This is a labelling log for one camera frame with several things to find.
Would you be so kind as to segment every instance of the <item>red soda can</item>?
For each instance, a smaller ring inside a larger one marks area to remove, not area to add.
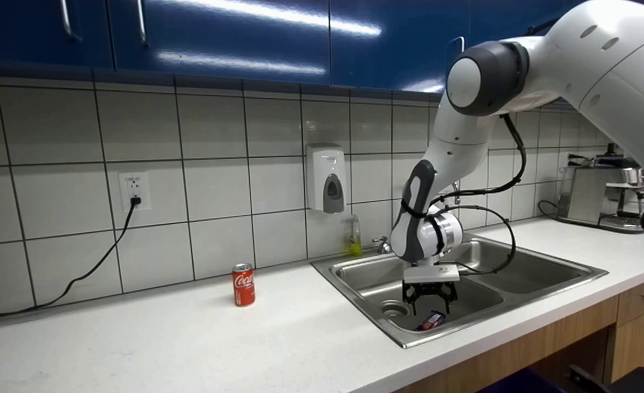
[[[233,304],[238,309],[256,302],[254,267],[251,264],[237,264],[231,271],[231,281],[233,281]]]

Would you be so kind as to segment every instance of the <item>wall socket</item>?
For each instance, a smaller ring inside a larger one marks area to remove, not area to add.
[[[123,172],[121,176],[123,209],[130,213],[131,196],[139,196],[143,204],[137,209],[150,209],[150,188],[147,172]]]

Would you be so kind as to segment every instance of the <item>kitchen counter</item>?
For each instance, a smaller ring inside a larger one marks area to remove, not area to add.
[[[228,278],[65,307],[0,321],[0,391],[395,391],[644,281],[644,235],[513,228],[525,250],[609,274],[413,349],[311,264],[261,271],[251,309]]]

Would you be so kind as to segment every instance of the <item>stainless steel sink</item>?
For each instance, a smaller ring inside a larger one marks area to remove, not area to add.
[[[491,271],[507,254],[509,244],[470,238],[447,254],[443,263],[464,263],[478,271]],[[464,275],[457,284],[459,299],[451,307],[447,319],[435,331],[418,331],[435,310],[446,312],[446,304],[436,296],[419,298],[415,304],[401,302],[405,263],[395,256],[324,260],[314,263],[314,269],[401,347],[446,336],[607,274],[517,250],[513,263],[495,275]]]

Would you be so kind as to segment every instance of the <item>upper cabinet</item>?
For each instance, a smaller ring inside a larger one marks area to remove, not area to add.
[[[567,0],[471,0],[471,42],[520,38],[530,29],[562,17]]]
[[[327,83],[327,0],[110,0],[119,71]]]
[[[467,36],[464,0],[330,0],[332,86],[440,92]]]
[[[0,0],[0,64],[111,69],[103,0]]]

